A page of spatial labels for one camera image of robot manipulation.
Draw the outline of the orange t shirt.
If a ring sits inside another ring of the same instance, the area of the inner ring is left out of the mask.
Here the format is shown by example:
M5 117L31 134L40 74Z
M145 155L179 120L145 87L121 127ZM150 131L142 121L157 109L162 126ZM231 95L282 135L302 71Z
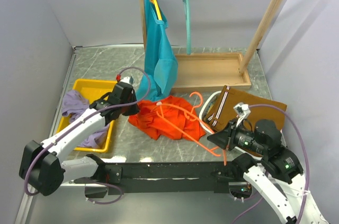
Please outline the orange t shirt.
M193 106L181 97L169 96L158 102L143 100L138 103L139 113L129 117L131 125L154 140L160 136L172 140L199 141L206 134L200 122L187 118L184 110L196 115Z

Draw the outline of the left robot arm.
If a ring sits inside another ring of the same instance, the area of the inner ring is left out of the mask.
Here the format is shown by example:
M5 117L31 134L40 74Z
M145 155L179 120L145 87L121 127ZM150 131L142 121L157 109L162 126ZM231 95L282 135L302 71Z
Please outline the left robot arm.
M125 77L115 84L111 92L94 101L79 118L59 133L41 143L30 141L24 147L19 169L26 194L32 195L29 186L47 196L62 183L71 180L88 178L94 183L106 180L106 163L99 157L93 154L78 160L67 160L67 157L90 135L120 115L130 116L138 111L132 78Z

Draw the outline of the orange plastic hanger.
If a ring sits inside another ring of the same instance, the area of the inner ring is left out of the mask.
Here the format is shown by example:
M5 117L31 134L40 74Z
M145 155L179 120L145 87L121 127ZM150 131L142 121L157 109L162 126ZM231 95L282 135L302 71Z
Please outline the orange plastic hanger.
M188 119L189 121L198 121L199 123L202 122L205 126L207 126L207 124L201 120L197 115L195 115L193 113L193 111L198 108L201 107L203 104L203 97L201 95L201 93L199 92L192 92L190 94L190 97L196 95L199 100L200 103L198 105L195 105L192 107L191 111L188 111L178 105L174 105L174 104L169 104L169 103L163 103L161 101L156 103L156 114L159 118L161 118L165 123L167 123L168 125L172 126L174 129L176 129L177 131L181 132L182 134L184 134L185 136L187 136L191 141L195 142L198 146L200 146L201 148L203 148L204 150L206 150L207 152L209 152L210 154L216 156L216 157L223 157L223 165L226 166L227 165L227 150L228 147L226 148L226 150L222 150L221 148L219 148L218 146L214 147L214 148L208 148L206 147L204 144L202 144L200 141L195 140L191 135L189 135L186 131L184 131L183 129L180 129L178 126L176 126L174 123L170 122L167 118L165 118L164 115L164 111L163 111L163 107L164 106L168 106L168 107L172 107L174 109L180 110L183 112L184 116L186 119ZM214 134L215 132L209 127L209 130L211 132L211 135Z

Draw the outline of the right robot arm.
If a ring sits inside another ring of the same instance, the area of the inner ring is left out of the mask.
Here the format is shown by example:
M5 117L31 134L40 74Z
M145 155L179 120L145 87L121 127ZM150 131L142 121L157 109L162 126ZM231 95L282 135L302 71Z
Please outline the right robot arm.
M272 120L259 120L254 130L237 125L235 119L207 139L223 150L242 147L249 153L228 163L218 178L227 182L248 182L270 205L281 223L327 223L311 192L298 157L281 143L281 132Z

